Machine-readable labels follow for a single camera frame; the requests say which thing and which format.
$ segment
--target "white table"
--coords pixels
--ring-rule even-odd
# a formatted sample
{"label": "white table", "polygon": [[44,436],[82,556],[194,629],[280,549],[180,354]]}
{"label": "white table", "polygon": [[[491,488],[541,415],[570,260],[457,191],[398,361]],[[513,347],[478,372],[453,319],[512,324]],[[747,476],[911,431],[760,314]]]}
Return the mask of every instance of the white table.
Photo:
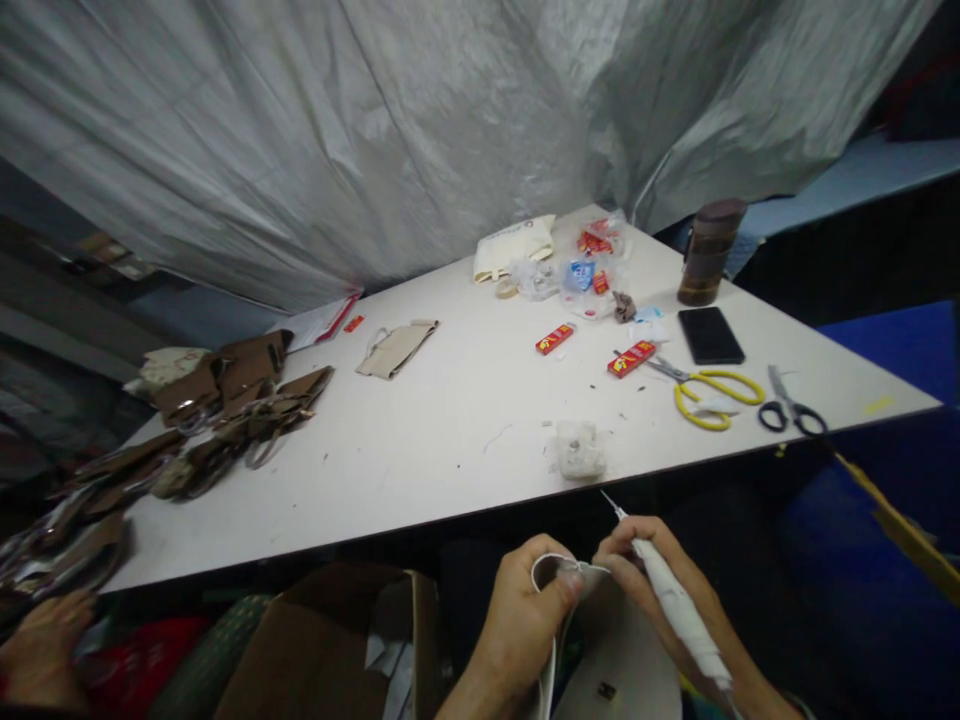
{"label": "white table", "polygon": [[[572,243],[596,206],[558,220],[554,236]],[[695,368],[676,319],[681,256],[631,230],[635,246],[626,291],[638,306],[668,313],[672,339],[661,352]],[[937,407],[940,403],[780,311],[724,283],[717,304],[746,362],[738,372],[770,395],[767,365],[787,375],[791,395],[832,430]],[[209,493],[188,503],[147,496],[129,511],[134,550],[105,591],[259,560],[428,523],[584,486],[556,471],[547,420],[589,420],[604,442],[600,482],[743,453],[795,440],[765,430],[756,410],[725,432],[700,429],[674,406],[674,383],[641,366],[624,379],[607,372],[613,349],[631,343],[608,318],[577,320],[576,333],[547,357],[537,340],[574,319],[554,297],[498,300],[475,286],[472,258],[361,300],[366,319],[353,334],[287,359],[284,378],[333,365],[317,415],[281,440],[259,470],[240,463]],[[440,327],[392,381],[354,372],[379,327],[415,318]],[[555,359],[566,352],[563,361]],[[160,431],[157,418],[131,442]]]}

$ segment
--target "blue surface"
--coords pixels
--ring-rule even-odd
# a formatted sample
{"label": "blue surface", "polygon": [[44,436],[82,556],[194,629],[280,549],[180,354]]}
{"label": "blue surface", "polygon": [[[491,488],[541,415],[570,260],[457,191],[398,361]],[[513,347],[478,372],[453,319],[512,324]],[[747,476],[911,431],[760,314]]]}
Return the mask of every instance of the blue surface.
{"label": "blue surface", "polygon": [[887,538],[874,508],[839,463],[824,468],[777,524],[787,565],[858,694],[884,717],[955,719],[960,611]]}
{"label": "blue surface", "polygon": [[951,301],[818,330],[945,405],[957,404],[957,332]]}
{"label": "blue surface", "polygon": [[[834,436],[901,513],[960,553],[960,412],[953,303],[820,332],[942,400],[939,411]],[[960,610],[891,541],[837,461],[777,522],[781,551],[845,677],[884,716],[960,717]]]}
{"label": "blue surface", "polygon": [[[760,243],[784,230],[836,215],[960,172],[960,139],[891,143],[881,134],[850,143],[816,180],[789,198],[750,205],[740,225],[726,275],[734,278]],[[689,223],[674,240],[683,250]]]}

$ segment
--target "white tool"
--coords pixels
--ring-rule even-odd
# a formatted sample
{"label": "white tool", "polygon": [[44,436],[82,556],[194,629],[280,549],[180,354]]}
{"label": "white tool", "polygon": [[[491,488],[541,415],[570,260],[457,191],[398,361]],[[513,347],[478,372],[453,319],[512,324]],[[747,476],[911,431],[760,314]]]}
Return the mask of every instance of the white tool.
{"label": "white tool", "polygon": [[[613,506],[617,518],[623,520],[627,517],[623,509],[611,500],[609,495],[603,490],[600,492]],[[634,538],[631,545],[637,557],[643,560],[647,577],[650,578],[653,592],[660,601],[664,615],[667,616],[677,637],[687,646],[700,672],[712,678],[721,692],[729,693],[733,687],[733,678],[727,666],[723,664],[723,660],[720,659],[720,650],[707,632],[707,626],[703,624],[703,618],[697,612],[690,594],[677,580],[667,561],[663,559],[652,542]]]}

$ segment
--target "yellow-handled scissors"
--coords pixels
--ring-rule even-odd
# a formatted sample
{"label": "yellow-handled scissors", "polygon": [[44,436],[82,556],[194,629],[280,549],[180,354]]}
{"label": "yellow-handled scissors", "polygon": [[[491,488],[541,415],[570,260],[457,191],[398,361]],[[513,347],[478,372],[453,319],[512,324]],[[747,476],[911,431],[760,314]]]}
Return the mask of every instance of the yellow-handled scissors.
{"label": "yellow-handled scissors", "polygon": [[[698,373],[685,373],[683,370],[675,368],[660,356],[647,360],[647,364],[653,365],[653,367],[655,367],[657,370],[665,375],[669,375],[677,381],[678,384],[674,390],[674,397],[677,401],[677,409],[680,410],[680,413],[687,420],[692,422],[697,427],[702,427],[704,430],[726,430],[728,427],[730,427],[730,416],[726,413],[714,412],[713,414],[719,418],[719,422],[708,422],[704,418],[699,418],[687,410],[687,406],[683,404],[684,395],[694,402],[700,402],[700,398],[697,397],[689,387],[687,387],[687,383],[691,380],[705,383],[714,390],[719,390],[724,395],[729,395],[734,400],[742,402],[745,405],[759,405],[764,401],[763,388],[753,382],[753,380],[750,378],[746,378],[743,375],[738,375],[737,373],[728,372],[726,370],[701,370]],[[746,385],[753,391],[754,397],[742,395],[729,385],[714,380],[716,377],[729,378],[730,380],[736,380],[742,385]]]}

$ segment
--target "small red box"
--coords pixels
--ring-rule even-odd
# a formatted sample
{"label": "small red box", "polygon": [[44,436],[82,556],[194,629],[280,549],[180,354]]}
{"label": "small red box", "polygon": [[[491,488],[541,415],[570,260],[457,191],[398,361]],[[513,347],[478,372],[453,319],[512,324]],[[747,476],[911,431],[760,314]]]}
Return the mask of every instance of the small red box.
{"label": "small red box", "polygon": [[593,291],[597,295],[603,295],[610,289],[610,283],[607,282],[607,274],[602,270],[593,276]]}
{"label": "small red box", "polygon": [[549,353],[553,352],[553,349],[557,345],[573,335],[574,329],[576,329],[576,325],[561,325],[552,333],[547,335],[543,340],[537,343],[537,350],[541,355],[548,355]]}
{"label": "small red box", "polygon": [[607,365],[607,370],[612,372],[617,377],[622,378],[624,375],[632,372],[639,365],[652,358],[656,351],[656,345],[648,343],[646,340],[641,340],[632,348],[623,353],[623,355],[618,355],[616,360],[613,360],[609,365]]}
{"label": "small red box", "polygon": [[612,253],[613,245],[599,238],[589,230],[584,230],[577,240],[577,250],[583,255],[599,255],[600,253]]}
{"label": "small red box", "polygon": [[357,315],[353,320],[347,323],[347,326],[343,329],[344,332],[353,332],[357,329],[357,325],[363,322],[363,315]]}

